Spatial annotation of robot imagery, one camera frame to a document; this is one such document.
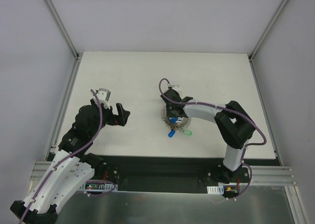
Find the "metal key organizer ring disc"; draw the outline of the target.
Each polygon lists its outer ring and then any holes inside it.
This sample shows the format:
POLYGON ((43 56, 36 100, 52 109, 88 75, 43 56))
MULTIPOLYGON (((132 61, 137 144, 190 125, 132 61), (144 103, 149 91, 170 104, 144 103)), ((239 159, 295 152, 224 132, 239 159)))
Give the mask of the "metal key organizer ring disc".
POLYGON ((173 117, 170 118, 166 114, 166 107, 163 107, 161 110, 161 119, 164 121, 165 125, 169 128, 170 132, 168 137, 171 138, 175 135, 177 131, 191 136, 192 132, 188 130, 188 127, 191 123, 191 118, 181 118, 181 117, 173 117))

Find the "blue key tag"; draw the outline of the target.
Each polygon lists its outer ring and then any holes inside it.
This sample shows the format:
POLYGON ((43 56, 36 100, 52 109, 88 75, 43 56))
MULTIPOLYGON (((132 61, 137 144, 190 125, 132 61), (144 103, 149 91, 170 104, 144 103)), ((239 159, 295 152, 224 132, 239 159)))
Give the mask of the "blue key tag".
POLYGON ((179 118, 169 118, 170 123, 176 124, 176 123, 182 123, 182 120, 179 118))

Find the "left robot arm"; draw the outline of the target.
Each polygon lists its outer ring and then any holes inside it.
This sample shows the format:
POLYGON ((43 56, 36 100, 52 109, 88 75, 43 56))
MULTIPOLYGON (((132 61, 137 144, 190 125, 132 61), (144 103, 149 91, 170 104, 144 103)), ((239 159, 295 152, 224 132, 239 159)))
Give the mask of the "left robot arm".
POLYGON ((21 224, 54 224, 61 209, 84 183, 103 176, 105 161, 86 151, 106 125, 126 125, 130 112, 120 103, 116 108, 118 113, 114 114, 111 106, 94 98, 79 109, 39 183, 23 200, 12 203, 10 210, 21 224))

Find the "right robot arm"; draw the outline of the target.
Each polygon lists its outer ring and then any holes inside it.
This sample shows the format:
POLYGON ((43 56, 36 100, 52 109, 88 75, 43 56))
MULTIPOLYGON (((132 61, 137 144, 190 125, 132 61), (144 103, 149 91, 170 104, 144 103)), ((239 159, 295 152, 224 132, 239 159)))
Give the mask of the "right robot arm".
POLYGON ((210 106, 192 97, 181 98, 179 93, 169 87, 160 95, 166 104, 168 118, 198 118, 217 125, 227 144, 225 157, 219 168, 211 176, 214 180, 228 184, 239 176, 245 144, 255 131, 249 122, 250 117, 239 103, 230 101, 223 106, 210 106))

